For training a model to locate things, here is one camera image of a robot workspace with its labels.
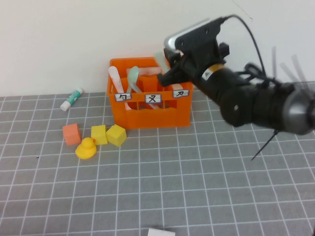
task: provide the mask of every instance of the orange cube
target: orange cube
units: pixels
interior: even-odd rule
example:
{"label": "orange cube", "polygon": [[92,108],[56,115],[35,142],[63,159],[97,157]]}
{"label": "orange cube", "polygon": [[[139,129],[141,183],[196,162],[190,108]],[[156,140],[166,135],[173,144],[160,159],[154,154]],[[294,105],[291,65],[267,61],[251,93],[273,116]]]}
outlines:
{"label": "orange cube", "polygon": [[67,145],[81,143],[81,134],[78,124],[69,124],[63,127],[63,137]]}

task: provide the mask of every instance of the glue stick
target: glue stick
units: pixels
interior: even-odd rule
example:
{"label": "glue stick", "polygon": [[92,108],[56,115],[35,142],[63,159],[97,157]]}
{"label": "glue stick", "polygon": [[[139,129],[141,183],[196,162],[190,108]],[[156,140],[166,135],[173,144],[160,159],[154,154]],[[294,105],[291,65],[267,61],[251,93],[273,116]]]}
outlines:
{"label": "glue stick", "polygon": [[68,110],[71,107],[71,105],[75,102],[75,100],[77,100],[78,97],[81,96],[82,93],[83,93],[83,89],[77,88],[77,90],[74,91],[69,96],[69,98],[66,101],[63,102],[63,104],[61,104],[61,106],[60,106],[61,110],[63,110],[63,111]]}

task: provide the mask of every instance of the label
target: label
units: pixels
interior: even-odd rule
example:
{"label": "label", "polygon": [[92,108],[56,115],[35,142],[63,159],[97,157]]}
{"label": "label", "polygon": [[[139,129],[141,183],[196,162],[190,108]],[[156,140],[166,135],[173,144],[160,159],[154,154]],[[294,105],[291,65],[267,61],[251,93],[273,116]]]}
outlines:
{"label": "label", "polygon": [[203,72],[202,74],[202,78],[204,80],[208,80],[211,75],[212,75],[212,71],[209,69],[206,69],[205,72]]}
{"label": "label", "polygon": [[188,89],[174,90],[173,91],[173,97],[175,97],[175,98],[187,97],[188,95],[189,95]]}
{"label": "label", "polygon": [[81,96],[81,93],[78,90],[76,90],[69,96],[69,98],[67,99],[67,102],[69,102],[72,105],[75,102],[75,100],[77,100],[77,98],[80,96]]}
{"label": "label", "polygon": [[160,103],[162,101],[161,94],[146,94],[146,103]]}
{"label": "label", "polygon": [[116,102],[123,102],[131,99],[131,93],[116,93],[115,94]]}

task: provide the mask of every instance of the green spoon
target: green spoon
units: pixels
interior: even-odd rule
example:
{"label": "green spoon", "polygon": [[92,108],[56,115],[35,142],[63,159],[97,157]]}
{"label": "green spoon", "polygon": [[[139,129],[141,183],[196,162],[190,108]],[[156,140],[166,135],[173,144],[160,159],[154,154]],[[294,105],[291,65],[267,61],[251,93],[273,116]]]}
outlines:
{"label": "green spoon", "polygon": [[137,80],[139,77],[139,68],[138,66],[134,66],[128,73],[128,89],[127,93],[130,93],[132,88],[137,87]]}
{"label": "green spoon", "polygon": [[[127,92],[131,92],[133,89],[135,92],[142,92],[137,86],[137,80],[139,77],[139,68],[138,66],[134,66],[128,73],[128,89]],[[149,103],[149,106],[153,109],[157,109],[158,106]]]}

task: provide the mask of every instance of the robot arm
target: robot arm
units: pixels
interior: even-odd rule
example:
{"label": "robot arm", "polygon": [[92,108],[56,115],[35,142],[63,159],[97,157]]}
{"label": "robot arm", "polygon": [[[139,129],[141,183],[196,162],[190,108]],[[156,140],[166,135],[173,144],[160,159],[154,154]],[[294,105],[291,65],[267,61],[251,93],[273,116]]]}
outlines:
{"label": "robot arm", "polygon": [[[224,66],[229,47],[218,45],[216,37],[221,24],[231,17],[240,19],[252,36],[245,22],[232,15],[205,20],[166,38],[164,53],[171,69],[158,75],[161,85],[191,81],[219,105],[224,120],[235,127],[254,123],[298,135],[313,131],[314,92],[267,77],[253,36],[262,69],[248,63],[244,72],[233,72]],[[251,83],[254,78],[262,82]]]}

